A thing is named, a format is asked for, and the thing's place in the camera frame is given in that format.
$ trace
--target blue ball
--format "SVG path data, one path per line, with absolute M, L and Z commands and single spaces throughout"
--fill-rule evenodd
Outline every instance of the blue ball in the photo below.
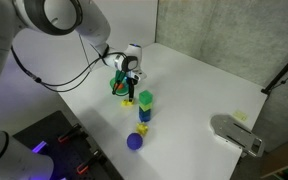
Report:
M 137 150 L 143 145 L 143 138 L 138 133 L 132 133 L 127 138 L 127 146 L 132 150 Z

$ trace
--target floor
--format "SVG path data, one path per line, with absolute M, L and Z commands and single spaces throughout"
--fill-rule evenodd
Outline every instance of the floor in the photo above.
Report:
M 261 165 L 265 155 L 261 158 L 246 156 L 236 165 L 231 180 L 260 180 Z M 274 176 L 262 180 L 277 180 Z

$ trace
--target table surface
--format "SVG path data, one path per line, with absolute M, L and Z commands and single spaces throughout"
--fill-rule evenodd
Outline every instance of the table surface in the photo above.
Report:
M 139 122 L 139 105 L 122 107 L 109 81 L 115 70 L 101 67 L 76 90 L 61 93 L 73 113 L 127 180 L 229 179 L 241 150 L 214 135 L 215 114 L 247 115 L 252 129 L 266 95 L 252 82 L 160 44 L 143 49 L 147 79 L 135 89 L 153 94 L 152 119 L 138 151 L 126 145 Z

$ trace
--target gray wall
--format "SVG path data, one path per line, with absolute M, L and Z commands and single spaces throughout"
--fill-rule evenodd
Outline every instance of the gray wall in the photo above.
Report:
M 288 0 L 160 0 L 156 41 L 266 86 L 288 61 Z M 288 141 L 288 83 L 253 130 L 267 151 Z

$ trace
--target stacked blocks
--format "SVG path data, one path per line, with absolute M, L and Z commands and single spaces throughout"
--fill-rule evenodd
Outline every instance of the stacked blocks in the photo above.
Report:
M 153 105 L 153 95 L 145 90 L 139 95 L 139 117 L 142 122 L 148 122 L 151 120 L 151 109 Z

